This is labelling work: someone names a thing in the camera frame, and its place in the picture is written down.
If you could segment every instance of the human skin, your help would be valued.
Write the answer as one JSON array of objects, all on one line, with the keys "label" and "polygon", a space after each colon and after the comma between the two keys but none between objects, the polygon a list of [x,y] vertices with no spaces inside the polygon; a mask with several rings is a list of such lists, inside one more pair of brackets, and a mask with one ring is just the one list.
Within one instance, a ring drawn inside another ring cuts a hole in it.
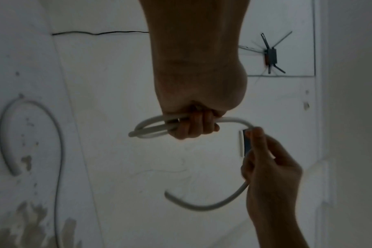
[{"label": "human skin", "polygon": [[245,156],[241,172],[249,183],[246,207],[260,247],[308,248],[295,217],[302,168],[262,128],[247,131],[246,136],[252,150]]},{"label": "human skin", "polygon": [[140,0],[150,33],[154,84],[163,114],[191,113],[170,134],[218,131],[214,118],[238,106],[247,75],[238,40],[249,0]]}]

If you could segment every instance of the cord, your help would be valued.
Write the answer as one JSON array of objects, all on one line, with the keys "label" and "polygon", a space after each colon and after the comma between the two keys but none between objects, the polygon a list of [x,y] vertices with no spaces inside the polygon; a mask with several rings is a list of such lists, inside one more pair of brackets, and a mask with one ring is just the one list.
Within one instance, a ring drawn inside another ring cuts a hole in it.
[{"label": "cord", "polygon": [[[177,114],[177,115],[165,115],[165,116],[156,116],[149,118],[145,121],[142,121],[137,124],[134,131],[129,133],[129,137],[138,137],[142,139],[150,139],[154,137],[159,137],[168,134],[168,130],[172,130],[178,127],[179,123],[168,123],[168,124],[162,124],[162,125],[156,125],[153,127],[147,127],[149,125],[155,124],[160,121],[175,121],[182,118],[188,118],[189,114]],[[215,123],[239,123],[243,124],[248,128],[253,128],[254,126],[249,123],[248,121],[245,121],[240,118],[234,118],[234,117],[221,117],[217,118],[214,121]],[[172,203],[189,210],[193,211],[211,211],[214,209],[218,209],[224,205],[227,205],[228,203],[232,202],[234,199],[236,199],[248,186],[249,184],[247,182],[243,183],[240,188],[235,191],[232,195],[227,197],[226,199],[219,201],[214,204],[210,205],[195,205],[192,203],[188,203],[183,201],[182,199],[176,197],[175,195],[171,194],[168,191],[164,192],[164,196],[166,199],[171,201]]]},{"label": "cord", "polygon": [[67,32],[60,32],[60,33],[53,33],[52,36],[63,35],[63,34],[89,34],[89,35],[103,35],[103,34],[115,34],[115,33],[143,33],[148,34],[148,31],[110,31],[110,32],[103,32],[103,33],[91,33],[85,31],[67,31]]},{"label": "cord", "polygon": [[59,194],[59,187],[60,187],[60,180],[61,180],[61,172],[63,168],[63,164],[65,162],[65,143],[64,143],[64,138],[61,130],[61,126],[59,125],[58,121],[56,120],[55,116],[51,113],[51,111],[44,106],[42,103],[37,102],[32,99],[27,99],[27,98],[19,98],[9,104],[6,109],[4,110],[1,120],[0,120],[0,148],[1,148],[1,153],[6,161],[6,165],[9,168],[11,174],[13,176],[18,176],[22,173],[20,167],[16,163],[16,160],[13,158],[12,153],[10,152],[10,144],[7,139],[7,134],[9,132],[9,124],[10,124],[10,118],[12,117],[12,114],[14,111],[21,105],[23,104],[32,104],[34,106],[37,106],[41,110],[43,110],[52,120],[54,123],[54,126],[57,130],[58,136],[59,136],[59,141],[61,144],[61,164],[59,166],[59,173],[58,173],[58,178],[56,180],[56,190],[55,190],[55,199],[54,199],[54,236],[55,236],[55,243],[58,248],[60,248],[60,236],[58,234],[61,233],[58,225],[57,225],[57,209],[58,209],[58,194]]}]

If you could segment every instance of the gray wall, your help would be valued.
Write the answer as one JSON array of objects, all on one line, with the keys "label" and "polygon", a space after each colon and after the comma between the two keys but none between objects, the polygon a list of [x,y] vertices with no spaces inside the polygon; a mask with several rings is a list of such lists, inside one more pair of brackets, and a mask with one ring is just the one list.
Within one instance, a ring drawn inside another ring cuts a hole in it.
[{"label": "gray wall", "polygon": [[327,106],[337,176],[330,247],[372,247],[372,1],[325,3]]}]

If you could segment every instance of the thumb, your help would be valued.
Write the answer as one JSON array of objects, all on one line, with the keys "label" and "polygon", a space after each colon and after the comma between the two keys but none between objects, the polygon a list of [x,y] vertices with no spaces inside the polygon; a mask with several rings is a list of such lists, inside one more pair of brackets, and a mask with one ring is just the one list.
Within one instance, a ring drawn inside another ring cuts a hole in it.
[{"label": "thumb", "polygon": [[248,133],[248,136],[250,138],[251,149],[254,153],[256,164],[261,161],[270,160],[271,156],[264,130],[260,127],[253,128],[251,132]]}]

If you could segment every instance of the black wire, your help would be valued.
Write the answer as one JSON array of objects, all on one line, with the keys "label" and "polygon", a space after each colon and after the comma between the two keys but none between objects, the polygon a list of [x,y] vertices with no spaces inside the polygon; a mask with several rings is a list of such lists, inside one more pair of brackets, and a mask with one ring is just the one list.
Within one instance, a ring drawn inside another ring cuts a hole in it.
[{"label": "black wire", "polygon": [[103,32],[103,33],[90,33],[85,31],[67,31],[67,32],[60,32],[60,33],[53,33],[52,36],[63,35],[63,34],[89,34],[89,35],[102,35],[102,34],[114,34],[114,33],[149,33],[148,31],[110,31],[110,32]]}]

